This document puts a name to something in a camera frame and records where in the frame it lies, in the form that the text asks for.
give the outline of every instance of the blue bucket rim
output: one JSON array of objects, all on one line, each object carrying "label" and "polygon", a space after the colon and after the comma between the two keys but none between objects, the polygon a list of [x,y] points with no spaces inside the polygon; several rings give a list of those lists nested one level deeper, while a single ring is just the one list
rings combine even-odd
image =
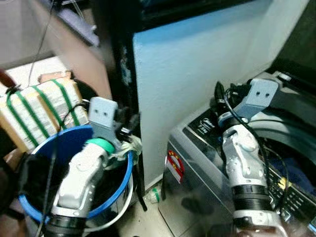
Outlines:
[{"label": "blue bucket rim", "polygon": [[[72,131],[72,130],[77,130],[77,129],[89,129],[92,127],[90,125],[81,125],[81,126],[77,126],[77,127],[72,127],[72,128],[68,128],[65,129],[63,131],[61,131],[59,133],[59,136]],[[32,152],[32,154],[35,154],[36,152],[38,152],[38,150],[45,145],[47,142],[53,140],[56,137],[56,134],[47,138],[44,142],[42,142],[38,147],[36,147],[34,149],[34,151]],[[119,188],[115,191],[115,193],[109,197],[103,204],[101,204],[99,207],[95,208],[94,210],[90,211],[88,214],[88,219],[93,218],[95,216],[97,216],[98,214],[100,214],[102,211],[104,211],[105,209],[107,209],[108,207],[110,207],[118,198],[119,196],[123,193],[123,191],[125,190],[126,186],[128,185],[128,181],[131,177],[132,174],[132,168],[133,168],[133,152],[130,151],[127,154],[127,168],[126,168],[126,173],[124,175],[123,181],[120,184]],[[42,213],[40,211],[38,211],[35,207],[33,207],[29,201],[27,200],[26,196],[24,194],[19,195],[18,197],[23,209],[25,210],[25,212],[31,216],[33,219],[37,220],[38,222],[41,221],[42,219]]]}]

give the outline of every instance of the sticker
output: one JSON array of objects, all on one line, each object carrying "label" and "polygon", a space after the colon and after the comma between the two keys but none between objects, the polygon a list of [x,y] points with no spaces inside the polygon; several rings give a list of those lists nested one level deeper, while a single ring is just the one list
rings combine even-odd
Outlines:
[{"label": "sticker", "polygon": [[168,151],[166,166],[180,184],[184,175],[184,166],[179,156],[171,150]]}]

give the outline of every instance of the floor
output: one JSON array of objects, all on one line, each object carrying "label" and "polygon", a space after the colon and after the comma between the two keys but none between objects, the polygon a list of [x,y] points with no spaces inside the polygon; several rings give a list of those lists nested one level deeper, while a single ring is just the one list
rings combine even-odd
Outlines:
[{"label": "floor", "polygon": [[[25,88],[28,84],[28,75],[31,65],[27,64],[21,67],[7,70],[8,74]],[[44,73],[52,73],[66,70],[65,66],[58,59],[52,57],[38,61],[34,65],[31,85],[38,84],[38,77]],[[4,95],[6,88],[0,85],[0,96]],[[148,207],[147,212],[144,212],[139,202],[131,206],[120,220],[117,221],[114,227],[110,230],[110,236],[119,237],[172,237],[172,233],[162,216],[158,211],[158,204],[151,204],[149,200],[145,199]],[[12,207],[18,211],[23,211],[18,200],[15,200]],[[24,237],[26,232],[25,221],[17,222],[5,215],[0,216],[0,237]],[[96,233],[94,236],[105,236]]]}]

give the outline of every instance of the black cable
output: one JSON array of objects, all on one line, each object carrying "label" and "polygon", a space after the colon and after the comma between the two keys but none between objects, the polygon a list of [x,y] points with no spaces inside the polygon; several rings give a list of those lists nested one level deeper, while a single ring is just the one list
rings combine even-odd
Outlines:
[{"label": "black cable", "polygon": [[287,166],[286,166],[286,163],[284,162],[284,160],[282,159],[282,157],[277,153],[275,152],[274,150],[272,150],[271,148],[265,146],[265,149],[268,150],[269,152],[275,154],[275,156],[281,161],[282,163],[282,166],[285,170],[285,188],[283,190],[283,194],[282,196],[280,197],[279,201],[277,202],[276,206],[274,207],[274,211],[277,210],[277,209],[280,209],[280,211],[282,211],[282,208],[285,204],[285,201],[286,201],[286,198],[287,198],[287,194],[288,194],[288,188],[289,188],[289,173],[288,173],[288,169],[287,169]]},{"label": "black cable", "polygon": [[54,148],[53,148],[53,152],[52,152],[52,157],[50,160],[50,164],[49,164],[49,170],[48,170],[48,176],[47,176],[47,182],[46,182],[46,188],[45,188],[45,196],[44,196],[44,203],[43,203],[43,211],[42,211],[42,218],[39,224],[39,228],[38,231],[36,233],[36,237],[40,236],[41,230],[43,228],[46,216],[47,216],[47,206],[48,206],[48,194],[49,194],[49,189],[50,189],[50,183],[51,183],[51,178],[52,178],[52,174],[53,174],[53,169],[54,169],[54,165],[55,165],[55,161],[56,161],[56,157],[57,157],[57,152],[58,152],[58,137],[59,137],[59,132],[61,131],[62,126],[65,125],[65,121],[67,116],[75,110],[76,107],[86,107],[86,103],[79,103],[76,104],[75,106],[73,106],[65,115],[64,119],[62,120],[62,122],[59,124],[59,128],[57,130],[56,133],[56,138],[55,138],[55,143],[54,143]]},{"label": "black cable", "polygon": [[224,101],[225,101],[225,104],[227,106],[227,108],[229,109],[229,111],[232,113],[232,115],[234,116],[235,119],[237,119],[237,121],[243,125],[253,136],[254,138],[257,140],[258,142],[258,145],[259,145],[259,150],[262,154],[262,157],[263,157],[263,160],[264,160],[264,163],[265,163],[265,168],[266,168],[266,180],[267,180],[267,186],[268,186],[268,190],[270,188],[270,170],[269,170],[269,160],[268,160],[268,155],[266,153],[266,150],[264,149],[264,144],[262,142],[262,139],[259,137],[259,135],[255,132],[255,130],[250,127],[247,123],[245,123],[241,117],[233,110],[233,108],[231,107],[231,105],[229,104],[229,101],[228,101],[228,97],[230,96],[231,94],[231,89],[228,88],[224,94]]},{"label": "black cable", "polygon": [[51,19],[52,13],[53,13],[54,3],[55,3],[55,0],[52,0],[51,1],[51,6],[50,6],[50,9],[49,9],[49,16],[48,16],[47,24],[46,24],[46,26],[44,28],[44,32],[43,32],[42,37],[41,37],[40,42],[39,42],[39,49],[38,49],[38,51],[37,51],[37,53],[36,53],[36,55],[34,57],[32,65],[31,65],[31,69],[30,69],[30,73],[29,73],[29,79],[28,79],[28,87],[31,84],[31,75],[32,75],[34,64],[37,61],[37,59],[39,57],[39,54],[40,54],[40,50],[41,50],[41,48],[43,47],[43,44],[44,44],[44,39],[45,39],[45,36],[46,36],[46,33],[47,33],[48,25],[50,23],[50,19]]}]

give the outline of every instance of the washing machine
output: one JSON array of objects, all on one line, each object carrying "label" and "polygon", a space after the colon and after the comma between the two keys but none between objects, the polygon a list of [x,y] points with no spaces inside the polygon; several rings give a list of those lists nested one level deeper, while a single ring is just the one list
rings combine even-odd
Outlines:
[{"label": "washing machine", "polygon": [[[316,99],[300,90],[289,74],[264,72],[257,78],[280,85],[271,105],[249,122],[273,151],[271,205],[279,202],[284,190],[278,154],[290,181],[281,212],[285,229],[290,237],[316,236]],[[207,103],[169,137],[158,208],[175,237],[229,237],[233,232],[235,209],[217,119]]]}]

